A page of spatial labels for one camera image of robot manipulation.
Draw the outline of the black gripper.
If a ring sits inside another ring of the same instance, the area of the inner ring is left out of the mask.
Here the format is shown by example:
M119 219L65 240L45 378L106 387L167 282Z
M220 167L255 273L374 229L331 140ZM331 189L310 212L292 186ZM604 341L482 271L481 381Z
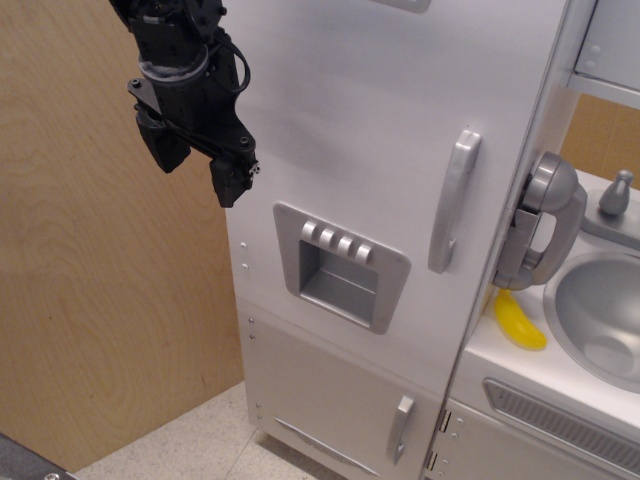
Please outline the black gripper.
M141 71L127 90L137 100L136 123L156 164L169 174L192 149L208 155L218 202L232 208L256 174L255 140L235 112L251 78L246 59L222 43L203 49L189 66L142 62Z

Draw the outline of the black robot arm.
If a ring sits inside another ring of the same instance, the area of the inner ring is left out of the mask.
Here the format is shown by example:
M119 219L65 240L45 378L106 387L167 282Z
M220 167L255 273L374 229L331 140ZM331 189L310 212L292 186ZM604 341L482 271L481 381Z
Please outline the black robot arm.
M219 22L220 1L114 1L134 36L141 75L127 84L136 123L157 165L174 171L197 150L210 159L212 184L223 208L253 185L256 142L236 114L249 85L245 58Z

